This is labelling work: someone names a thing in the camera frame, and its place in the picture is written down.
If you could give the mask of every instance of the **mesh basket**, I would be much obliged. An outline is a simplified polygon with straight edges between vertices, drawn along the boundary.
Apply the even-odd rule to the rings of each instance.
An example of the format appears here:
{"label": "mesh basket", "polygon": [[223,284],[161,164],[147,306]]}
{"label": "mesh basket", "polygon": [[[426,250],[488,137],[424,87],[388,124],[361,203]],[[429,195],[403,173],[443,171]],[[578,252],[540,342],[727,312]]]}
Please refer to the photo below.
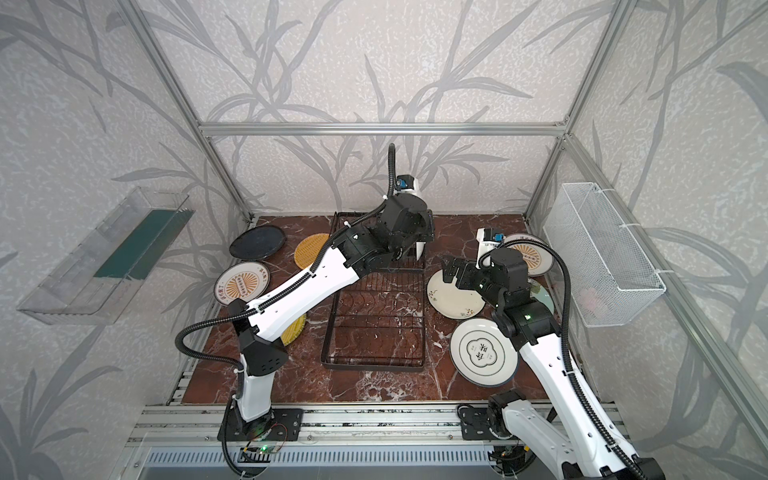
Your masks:
{"label": "mesh basket", "polygon": [[626,325],[667,289],[597,184],[562,184],[544,233],[568,266],[586,326]]}

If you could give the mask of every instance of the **transparent plastic tray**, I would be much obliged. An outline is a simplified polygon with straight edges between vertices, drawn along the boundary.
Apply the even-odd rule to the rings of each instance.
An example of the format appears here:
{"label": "transparent plastic tray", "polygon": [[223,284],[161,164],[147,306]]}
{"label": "transparent plastic tray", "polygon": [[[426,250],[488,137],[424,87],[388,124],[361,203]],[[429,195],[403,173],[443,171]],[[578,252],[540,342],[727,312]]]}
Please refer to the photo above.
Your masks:
{"label": "transparent plastic tray", "polygon": [[134,189],[18,309],[43,323],[110,325],[193,211],[187,194]]}

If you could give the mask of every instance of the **white plate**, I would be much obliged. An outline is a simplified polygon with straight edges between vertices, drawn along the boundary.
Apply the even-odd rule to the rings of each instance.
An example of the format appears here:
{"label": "white plate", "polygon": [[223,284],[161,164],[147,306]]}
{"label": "white plate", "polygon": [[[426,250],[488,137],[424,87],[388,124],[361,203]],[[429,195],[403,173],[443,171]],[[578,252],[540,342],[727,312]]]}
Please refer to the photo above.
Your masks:
{"label": "white plate", "polygon": [[528,279],[528,284],[531,286],[531,297],[535,298],[539,302],[542,302],[547,308],[549,308],[549,313],[554,315],[554,302],[552,301],[552,297],[549,296],[547,289],[545,289],[539,282],[533,280],[532,278]]}
{"label": "white plate", "polygon": [[258,262],[242,262],[222,273],[214,286],[216,300],[229,305],[241,298],[246,302],[258,298],[270,284],[270,271]]}
{"label": "white plate", "polygon": [[448,318],[462,320],[480,313],[485,300],[474,290],[456,288],[456,277],[451,283],[442,281],[442,270],[438,271],[427,283],[427,298],[435,310]]}
{"label": "white plate", "polygon": [[493,320],[473,318],[461,322],[451,335],[451,360],[470,382],[496,387],[518,370],[518,353]]}
{"label": "white plate", "polygon": [[[546,243],[541,238],[534,237],[527,233],[515,233],[514,235],[507,235],[504,237],[504,242],[511,240],[536,240],[538,242]],[[553,258],[548,251],[535,247],[533,245],[527,245],[526,243],[520,243],[518,245],[511,245],[507,248],[514,248],[523,254],[523,260],[528,264],[528,275],[539,276],[544,275],[552,268]]]}

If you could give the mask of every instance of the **black wire dish rack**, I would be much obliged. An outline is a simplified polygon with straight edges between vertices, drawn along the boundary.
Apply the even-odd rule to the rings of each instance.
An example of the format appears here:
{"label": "black wire dish rack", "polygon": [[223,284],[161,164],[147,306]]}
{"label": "black wire dish rack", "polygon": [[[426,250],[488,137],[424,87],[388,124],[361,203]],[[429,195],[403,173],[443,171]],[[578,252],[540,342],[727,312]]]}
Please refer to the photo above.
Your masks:
{"label": "black wire dish rack", "polygon": [[[331,231],[363,214],[338,212]],[[371,218],[367,227],[376,223]],[[426,358],[426,251],[411,247],[400,260],[333,297],[320,362],[327,369],[421,372]]]}

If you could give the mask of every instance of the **plate with orange sunburst pattern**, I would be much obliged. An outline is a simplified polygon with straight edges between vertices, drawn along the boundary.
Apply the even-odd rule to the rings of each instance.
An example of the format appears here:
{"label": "plate with orange sunburst pattern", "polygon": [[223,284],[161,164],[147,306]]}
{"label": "plate with orange sunburst pattern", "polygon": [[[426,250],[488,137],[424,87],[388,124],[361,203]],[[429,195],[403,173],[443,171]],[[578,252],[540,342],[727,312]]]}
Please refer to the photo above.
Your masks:
{"label": "plate with orange sunburst pattern", "polygon": [[[528,233],[515,233],[514,235],[507,235],[504,237],[504,241],[511,240],[535,240],[537,242],[546,243],[539,237],[534,237]],[[526,243],[518,243],[517,245],[510,245],[508,248],[514,248],[523,254],[523,260],[528,265],[529,276],[544,275],[552,268],[553,258],[547,250],[537,247],[535,245],[528,245]]]}
{"label": "plate with orange sunburst pattern", "polygon": [[223,305],[229,305],[236,298],[250,302],[264,293],[269,284],[270,271],[263,264],[242,262],[221,274],[216,280],[214,294]]}

